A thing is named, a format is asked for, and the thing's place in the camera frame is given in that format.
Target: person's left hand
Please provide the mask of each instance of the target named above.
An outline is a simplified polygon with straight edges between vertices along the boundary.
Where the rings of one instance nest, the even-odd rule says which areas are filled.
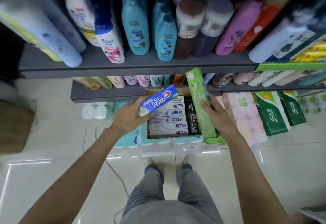
[[[147,96],[141,96],[136,101],[130,101],[119,108],[114,115],[111,128],[114,128],[123,136],[136,129],[142,123],[147,122],[152,117],[152,114],[147,114],[141,118],[138,116],[139,107],[147,98]]]

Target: hand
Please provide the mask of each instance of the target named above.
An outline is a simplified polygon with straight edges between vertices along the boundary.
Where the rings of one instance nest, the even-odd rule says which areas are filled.
[[[152,114],[147,114],[141,118],[138,116],[139,107],[147,98],[147,96],[139,97],[136,101],[130,101],[119,108],[114,115],[110,128],[114,128],[116,132],[120,132],[121,136],[123,136],[136,129],[142,123],[147,122],[152,117]]]
[[[204,111],[206,111],[213,126],[220,132],[222,138],[226,140],[233,136],[241,136],[238,128],[231,120],[228,112],[221,106],[215,96],[213,96],[211,93],[208,95],[214,110],[203,100],[199,104],[204,109]]]

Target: forearm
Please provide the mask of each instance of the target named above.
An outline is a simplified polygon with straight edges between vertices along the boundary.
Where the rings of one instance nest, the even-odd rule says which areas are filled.
[[[244,224],[289,224],[291,219],[240,134],[227,137]]]
[[[71,223],[115,143],[119,130],[107,128],[98,140],[39,198],[20,224]]]

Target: dark purple bottle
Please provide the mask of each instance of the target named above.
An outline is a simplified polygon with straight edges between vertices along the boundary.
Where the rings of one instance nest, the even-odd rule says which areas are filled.
[[[206,15],[192,49],[194,56],[199,58],[209,56],[232,15],[233,4],[230,0],[208,1]]]

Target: green shelf edge strip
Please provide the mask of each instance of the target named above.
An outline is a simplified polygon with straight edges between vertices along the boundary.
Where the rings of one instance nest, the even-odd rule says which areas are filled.
[[[326,70],[326,63],[263,63],[255,71]]]

